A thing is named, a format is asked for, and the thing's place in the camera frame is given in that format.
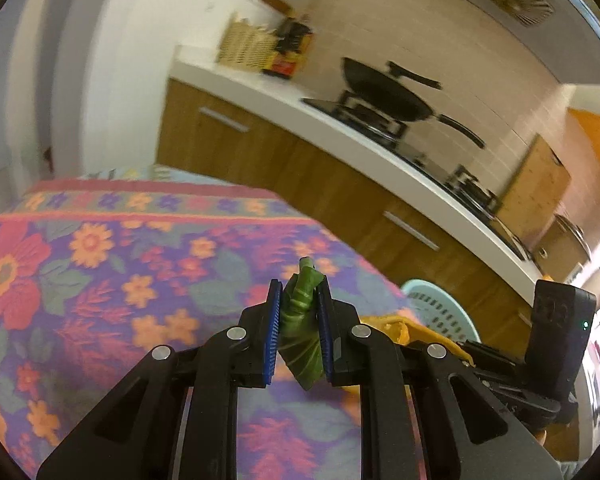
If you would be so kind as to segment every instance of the wicker basket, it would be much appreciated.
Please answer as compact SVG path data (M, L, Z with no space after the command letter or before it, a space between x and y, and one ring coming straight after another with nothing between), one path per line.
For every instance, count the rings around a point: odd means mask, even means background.
M273 52L278 38L264 27L247 20L234 20L220 44L218 64L249 72L259 72Z

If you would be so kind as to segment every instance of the tiled wall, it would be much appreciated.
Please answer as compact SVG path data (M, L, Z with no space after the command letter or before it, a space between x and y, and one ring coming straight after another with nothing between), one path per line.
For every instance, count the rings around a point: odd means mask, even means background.
M314 0L317 37L298 82L320 97L344 89L340 58L384 70L387 60L437 79L443 91L402 83L437 112L465 124L487 143L479 150L438 123L414 124L406 142L444 168L467 165L502 192L536 132L573 177L564 211L583 222L600 195L600 164L579 124L566 114L573 88L560 86L535 56L466 0Z

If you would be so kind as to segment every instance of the silver drawer handle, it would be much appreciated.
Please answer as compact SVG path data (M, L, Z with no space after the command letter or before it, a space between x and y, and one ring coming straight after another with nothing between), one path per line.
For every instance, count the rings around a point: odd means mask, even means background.
M200 108L200 113L203 115L206 115L207 117L211 117L213 119L215 119L216 121L220 121L222 124L225 124L226 126L233 128L234 130L238 130L241 133L246 133L249 131L249 127L245 126L244 124L240 124L237 121L234 121L233 119L230 119L229 117L227 117L226 115L222 115L218 112L216 112L215 110L212 110L211 108L207 108L206 106L203 106Z
M437 246L435 243L433 243L431 240L429 240L425 235L423 235L421 232L416 231L416 229L414 229L413 227L411 227L409 224L407 224L407 222L404 222L403 220L400 220L396 215L394 215L393 213L389 213L388 211L385 211L383 213L384 217L393 222L394 224L396 224L400 229L404 229L405 231L407 231L411 236L413 236L414 238L416 238L417 240L420 240L423 244L425 244L427 247L433 249L434 251L439 251L440 247Z

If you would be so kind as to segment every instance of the black frying pan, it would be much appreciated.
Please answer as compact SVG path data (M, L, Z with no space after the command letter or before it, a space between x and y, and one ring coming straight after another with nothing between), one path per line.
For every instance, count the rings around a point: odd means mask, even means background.
M476 144L480 149L486 146L484 141L469 128L446 115L436 115L433 109L407 87L401 85L397 78L408 77L418 83L441 89L440 83L427 79L407 69L389 62L390 73L385 74L349 57L342 58L344 78L361 99L374 106L381 112L391 116L396 121L413 123L435 117L441 123L451 126Z

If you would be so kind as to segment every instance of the wooden cutting board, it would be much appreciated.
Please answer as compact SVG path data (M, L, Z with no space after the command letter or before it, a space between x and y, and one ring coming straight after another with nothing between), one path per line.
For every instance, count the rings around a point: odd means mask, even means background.
M531 249L552 222L570 182L567 169L538 135L503 195L496 216Z

